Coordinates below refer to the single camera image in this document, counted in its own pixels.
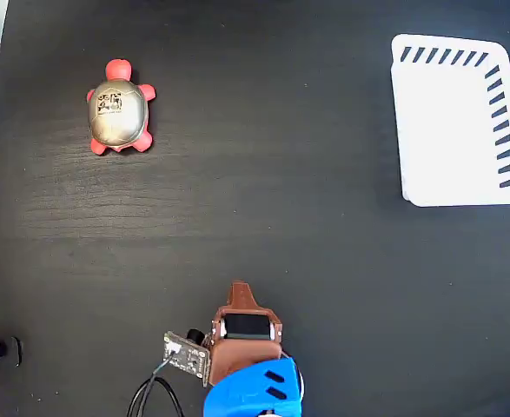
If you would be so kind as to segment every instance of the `toy turtle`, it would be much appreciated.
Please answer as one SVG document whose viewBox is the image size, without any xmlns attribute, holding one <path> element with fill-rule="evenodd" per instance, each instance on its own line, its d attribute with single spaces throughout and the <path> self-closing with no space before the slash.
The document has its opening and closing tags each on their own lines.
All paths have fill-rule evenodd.
<svg viewBox="0 0 510 417">
<path fill-rule="evenodd" d="M 110 61 L 106 77 L 87 95 L 92 151 L 101 155 L 106 148 L 119 152 L 132 146 L 144 152 L 152 144 L 147 102 L 156 97 L 154 87 L 133 84 L 131 64 L 124 59 Z"/>
</svg>

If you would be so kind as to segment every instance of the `blue robot part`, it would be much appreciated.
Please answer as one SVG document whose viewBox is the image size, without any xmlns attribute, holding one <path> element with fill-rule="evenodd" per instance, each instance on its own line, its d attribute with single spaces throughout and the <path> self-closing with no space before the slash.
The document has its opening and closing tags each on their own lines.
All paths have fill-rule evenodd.
<svg viewBox="0 0 510 417">
<path fill-rule="evenodd" d="M 224 378 L 204 401 L 204 417 L 256 417 L 270 410 L 301 417 L 299 379 L 293 359 L 264 361 Z"/>
</svg>

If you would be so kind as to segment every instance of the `wood grain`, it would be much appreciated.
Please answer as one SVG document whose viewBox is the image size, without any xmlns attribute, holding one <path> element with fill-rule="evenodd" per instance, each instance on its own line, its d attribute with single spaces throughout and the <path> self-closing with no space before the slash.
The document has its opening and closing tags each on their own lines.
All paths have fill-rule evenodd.
<svg viewBox="0 0 510 417">
<path fill-rule="evenodd" d="M 304 415 L 443 417 L 510 397 L 510 208 L 402 200 L 399 33 L 510 55 L 510 2 L 11 2 L 0 336 L 25 361 L 0 364 L 0 415 L 123 414 L 163 332 L 208 328 L 235 278 L 284 322 Z M 85 94 L 115 57 L 157 90 L 143 155 L 89 150 Z M 197 381 L 167 376 L 201 415 Z"/>
</svg>

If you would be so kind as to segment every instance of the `turtle head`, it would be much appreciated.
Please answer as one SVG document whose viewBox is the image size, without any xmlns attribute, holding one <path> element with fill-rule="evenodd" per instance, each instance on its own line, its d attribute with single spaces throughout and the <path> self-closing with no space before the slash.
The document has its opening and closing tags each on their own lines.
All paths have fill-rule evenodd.
<svg viewBox="0 0 510 417">
<path fill-rule="evenodd" d="M 112 59 L 106 65 L 106 77 L 109 80 L 125 80 L 131 79 L 131 64 L 125 59 Z"/>
</svg>

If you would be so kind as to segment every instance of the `white tray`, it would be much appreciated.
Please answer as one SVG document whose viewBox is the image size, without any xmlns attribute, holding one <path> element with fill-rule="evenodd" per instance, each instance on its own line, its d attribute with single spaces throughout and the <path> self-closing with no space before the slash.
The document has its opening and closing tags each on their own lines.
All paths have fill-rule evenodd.
<svg viewBox="0 0 510 417">
<path fill-rule="evenodd" d="M 497 43 L 398 35 L 392 83 L 403 196 L 510 204 L 510 64 Z"/>
</svg>

